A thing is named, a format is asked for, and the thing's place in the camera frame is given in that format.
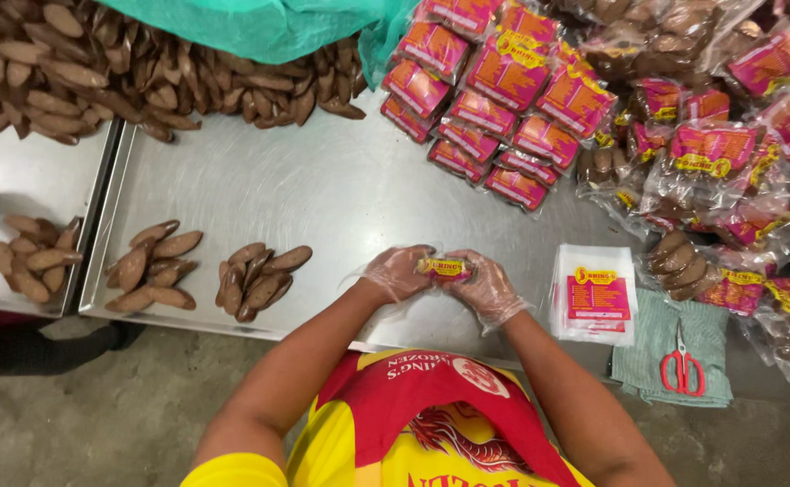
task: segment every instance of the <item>apron logo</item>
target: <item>apron logo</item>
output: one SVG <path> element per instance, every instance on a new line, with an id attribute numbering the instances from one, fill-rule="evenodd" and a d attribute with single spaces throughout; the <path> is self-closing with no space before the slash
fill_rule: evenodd
<path id="1" fill-rule="evenodd" d="M 477 364 L 473 360 L 458 358 L 452 360 L 452 367 L 461 374 L 467 382 L 478 387 L 486 393 L 495 394 L 509 399 L 509 390 L 500 382 L 491 371 L 485 366 Z"/>

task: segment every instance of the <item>concrete floor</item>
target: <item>concrete floor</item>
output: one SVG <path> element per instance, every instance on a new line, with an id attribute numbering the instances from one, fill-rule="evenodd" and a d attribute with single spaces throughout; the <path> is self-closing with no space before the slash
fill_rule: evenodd
<path id="1" fill-rule="evenodd" d="M 151 327 L 127 351 L 63 376 L 0 378 L 0 486 L 178 485 L 206 422 L 272 346 Z M 790 405 L 702 410 L 612 390 L 680 485 L 790 486 Z"/>

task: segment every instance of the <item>green cloth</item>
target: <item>green cloth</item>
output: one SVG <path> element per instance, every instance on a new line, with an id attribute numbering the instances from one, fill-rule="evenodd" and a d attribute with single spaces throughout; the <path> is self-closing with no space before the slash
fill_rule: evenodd
<path id="1" fill-rule="evenodd" d="M 267 64 L 310 54 L 362 30 L 368 85 L 386 74 L 418 0 L 99 0 L 167 32 Z"/>
<path id="2" fill-rule="evenodd" d="M 660 400 L 672 404 L 697 407 L 726 407 L 732 400 L 732 389 L 726 377 L 726 322 L 728 310 L 686 301 L 669 303 L 664 294 L 638 289 L 638 328 L 634 347 L 615 347 L 611 356 L 611 378 L 623 382 L 625 393 L 639 395 L 650 402 Z M 660 379 L 660 362 L 677 346 L 676 330 L 681 318 L 683 342 L 687 352 L 702 364 L 705 372 L 705 393 L 702 397 L 667 390 Z M 673 365 L 667 371 L 671 386 L 677 385 Z M 696 377 L 690 367 L 690 380 Z"/>

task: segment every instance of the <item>red scissors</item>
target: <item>red scissors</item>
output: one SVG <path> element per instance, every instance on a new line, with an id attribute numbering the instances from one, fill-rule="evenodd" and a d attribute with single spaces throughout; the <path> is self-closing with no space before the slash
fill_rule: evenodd
<path id="1" fill-rule="evenodd" d="M 669 384 L 667 366 L 669 365 L 669 360 L 672 359 L 675 359 L 677 387 L 671 387 L 671 384 Z M 689 364 L 693 364 L 696 370 L 696 385 L 694 391 L 689 387 Z M 675 391 L 679 394 L 687 394 L 688 396 L 695 396 L 699 398 L 705 393 L 705 373 L 702 370 L 702 364 L 700 364 L 698 360 L 695 360 L 692 355 L 687 353 L 687 346 L 683 343 L 680 318 L 677 319 L 677 349 L 671 354 L 662 357 L 662 362 L 660 363 L 660 379 L 662 379 L 662 385 L 665 386 L 666 389 Z"/>

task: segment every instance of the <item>yellow shirt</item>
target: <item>yellow shirt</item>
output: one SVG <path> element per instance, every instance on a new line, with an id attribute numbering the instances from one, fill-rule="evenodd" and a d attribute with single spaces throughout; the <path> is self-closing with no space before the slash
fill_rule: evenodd
<path id="1" fill-rule="evenodd" d="M 365 364 L 392 352 L 366 355 Z M 501 371 L 513 381 L 508 372 Z M 333 400 L 311 405 L 308 424 L 288 461 L 286 475 L 253 453 L 232 453 L 200 465 L 181 487 L 553 487 L 539 478 L 466 403 L 426 408 L 401 430 L 379 464 L 355 468 L 350 407 Z M 593 485 L 566 464 L 582 487 Z"/>

